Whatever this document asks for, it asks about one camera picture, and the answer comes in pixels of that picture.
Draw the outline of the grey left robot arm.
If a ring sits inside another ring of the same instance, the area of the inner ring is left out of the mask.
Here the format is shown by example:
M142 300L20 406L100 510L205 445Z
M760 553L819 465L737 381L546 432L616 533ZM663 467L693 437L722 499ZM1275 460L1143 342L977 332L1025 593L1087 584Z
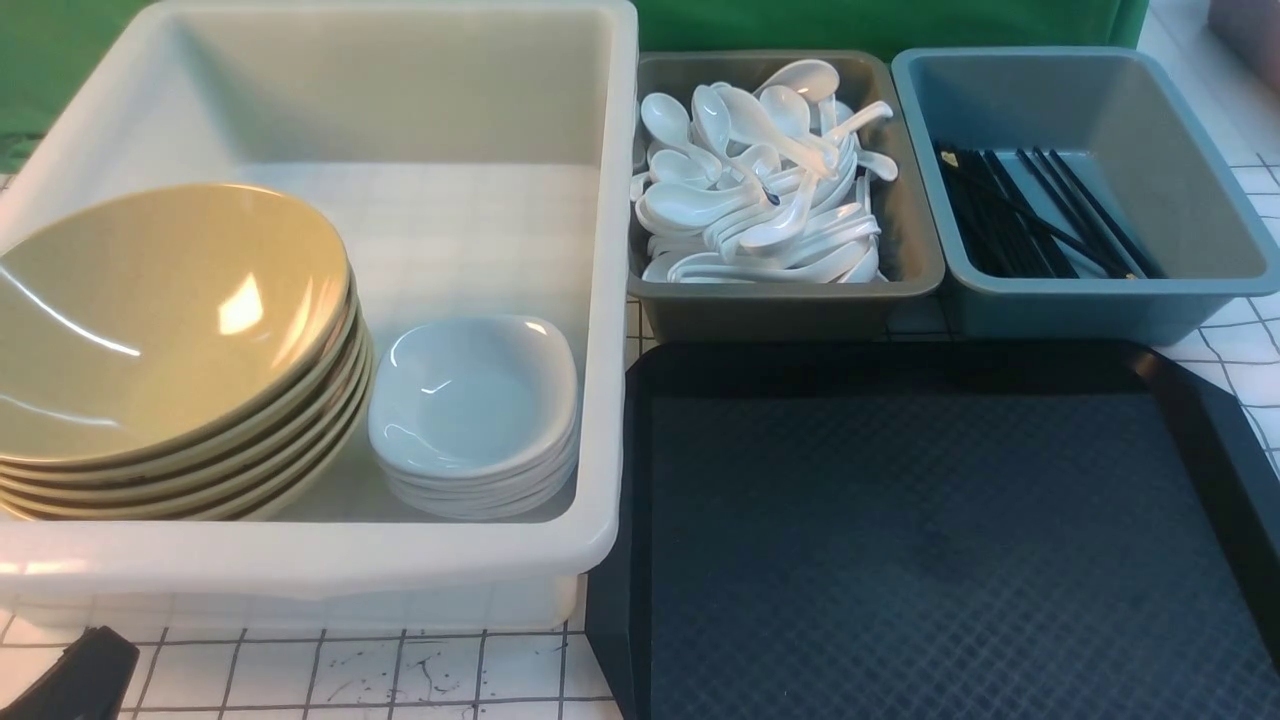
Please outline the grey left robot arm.
M138 646L109 626L91 626L1 717L116 719L138 660Z

